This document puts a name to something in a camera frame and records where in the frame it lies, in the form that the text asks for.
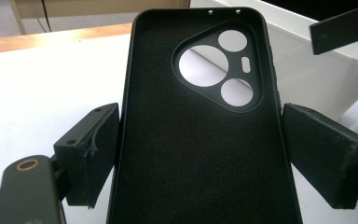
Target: phone case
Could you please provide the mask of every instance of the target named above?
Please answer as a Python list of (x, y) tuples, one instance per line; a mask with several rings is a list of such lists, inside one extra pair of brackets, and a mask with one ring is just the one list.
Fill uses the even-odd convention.
[[(189, 49), (224, 61), (223, 77), (207, 84), (187, 77), (198, 69), (181, 65)], [(125, 85), (108, 223), (302, 222), (261, 14), (246, 7), (140, 14)]]

